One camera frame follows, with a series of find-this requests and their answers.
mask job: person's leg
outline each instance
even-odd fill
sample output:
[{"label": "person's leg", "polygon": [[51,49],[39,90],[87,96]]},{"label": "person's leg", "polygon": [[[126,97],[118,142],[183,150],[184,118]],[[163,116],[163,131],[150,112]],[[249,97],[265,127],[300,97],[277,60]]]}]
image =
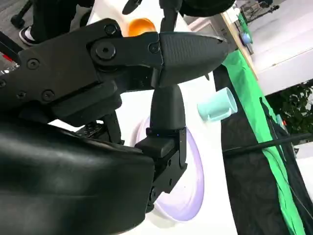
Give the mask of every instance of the person's leg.
[{"label": "person's leg", "polygon": [[77,0],[34,0],[33,25],[20,32],[20,38],[32,46],[69,32],[76,13]]}]

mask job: black plastic cover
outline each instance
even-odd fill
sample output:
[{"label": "black plastic cover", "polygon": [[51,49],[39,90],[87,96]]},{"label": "black plastic cover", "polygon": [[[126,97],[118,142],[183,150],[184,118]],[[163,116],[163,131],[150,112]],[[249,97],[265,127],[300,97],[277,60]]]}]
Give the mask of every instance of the black plastic cover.
[{"label": "black plastic cover", "polygon": [[160,33],[164,67],[160,87],[186,82],[216,69],[228,55],[227,41],[196,33]]},{"label": "black plastic cover", "polygon": [[151,104],[150,128],[179,130],[185,126],[185,107],[179,86],[155,89]]},{"label": "black plastic cover", "polygon": [[154,162],[140,150],[0,117],[0,234],[107,235],[145,218]]}]

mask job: black pants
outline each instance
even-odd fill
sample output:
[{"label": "black pants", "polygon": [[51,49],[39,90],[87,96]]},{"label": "black pants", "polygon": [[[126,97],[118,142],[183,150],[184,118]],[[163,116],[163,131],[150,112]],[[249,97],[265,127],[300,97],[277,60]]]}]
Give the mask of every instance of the black pants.
[{"label": "black pants", "polygon": [[57,37],[69,32],[76,6],[90,7],[93,0],[33,0],[32,37],[38,41]]}]

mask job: green leaves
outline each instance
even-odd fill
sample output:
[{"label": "green leaves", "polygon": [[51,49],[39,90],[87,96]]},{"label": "green leaves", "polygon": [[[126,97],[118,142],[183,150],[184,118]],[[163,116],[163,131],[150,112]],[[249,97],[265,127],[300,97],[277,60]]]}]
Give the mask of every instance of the green leaves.
[{"label": "green leaves", "polygon": [[275,113],[286,121],[287,129],[292,134],[313,133],[313,105],[309,101],[313,94],[312,84],[298,84],[267,97]]}]

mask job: sneaker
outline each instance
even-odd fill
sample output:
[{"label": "sneaker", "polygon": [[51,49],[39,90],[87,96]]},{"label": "sneaker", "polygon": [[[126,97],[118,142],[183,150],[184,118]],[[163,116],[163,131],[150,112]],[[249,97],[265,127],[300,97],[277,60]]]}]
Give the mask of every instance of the sneaker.
[{"label": "sneaker", "polygon": [[20,31],[20,39],[28,46],[36,46],[39,44],[30,34],[31,26],[23,28]]}]

